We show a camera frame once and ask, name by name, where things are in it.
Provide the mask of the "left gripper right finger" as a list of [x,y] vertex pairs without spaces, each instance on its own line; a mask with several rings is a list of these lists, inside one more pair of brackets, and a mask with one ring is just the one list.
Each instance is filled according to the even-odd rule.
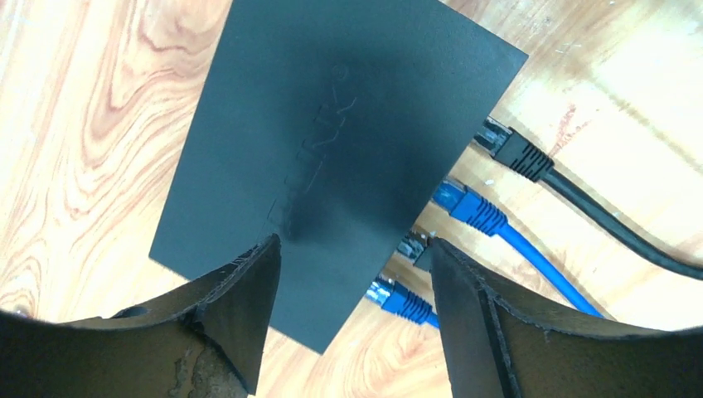
[[453,396],[701,396],[701,328],[665,332],[582,313],[443,239],[429,256]]

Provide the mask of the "black network switch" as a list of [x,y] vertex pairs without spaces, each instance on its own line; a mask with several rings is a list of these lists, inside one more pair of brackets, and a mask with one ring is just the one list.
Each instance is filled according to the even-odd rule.
[[270,324],[324,352],[526,59],[439,1],[233,2],[151,259],[279,235]]

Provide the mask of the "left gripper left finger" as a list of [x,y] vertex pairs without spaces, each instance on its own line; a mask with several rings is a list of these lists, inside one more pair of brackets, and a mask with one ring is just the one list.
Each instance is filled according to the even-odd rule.
[[4,397],[247,397],[279,286],[270,235],[229,264],[110,318],[1,315]]

